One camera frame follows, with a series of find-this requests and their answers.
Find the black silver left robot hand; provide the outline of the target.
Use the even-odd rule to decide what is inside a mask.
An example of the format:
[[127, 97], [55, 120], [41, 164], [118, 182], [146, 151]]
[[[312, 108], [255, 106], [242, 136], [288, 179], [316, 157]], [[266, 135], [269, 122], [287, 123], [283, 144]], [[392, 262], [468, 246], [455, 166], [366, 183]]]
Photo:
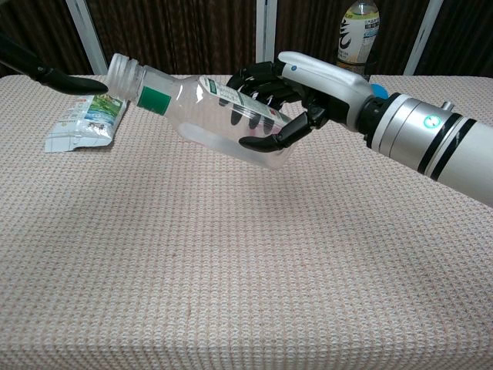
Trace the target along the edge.
[[94, 79], [74, 77], [47, 66], [38, 56], [1, 34], [1, 64], [30, 77], [50, 89], [67, 95], [102, 95], [108, 87]]

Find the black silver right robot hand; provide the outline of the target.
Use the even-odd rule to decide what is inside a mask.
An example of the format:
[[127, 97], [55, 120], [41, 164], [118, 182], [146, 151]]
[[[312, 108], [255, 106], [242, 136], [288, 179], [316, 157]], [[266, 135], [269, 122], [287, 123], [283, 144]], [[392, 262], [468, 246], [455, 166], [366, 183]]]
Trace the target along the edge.
[[328, 121], [356, 133], [361, 112], [374, 98], [364, 77], [293, 51], [281, 52], [272, 62], [243, 67], [227, 85], [276, 110], [295, 102], [305, 108], [278, 133], [239, 139], [241, 146], [261, 153], [287, 148]]

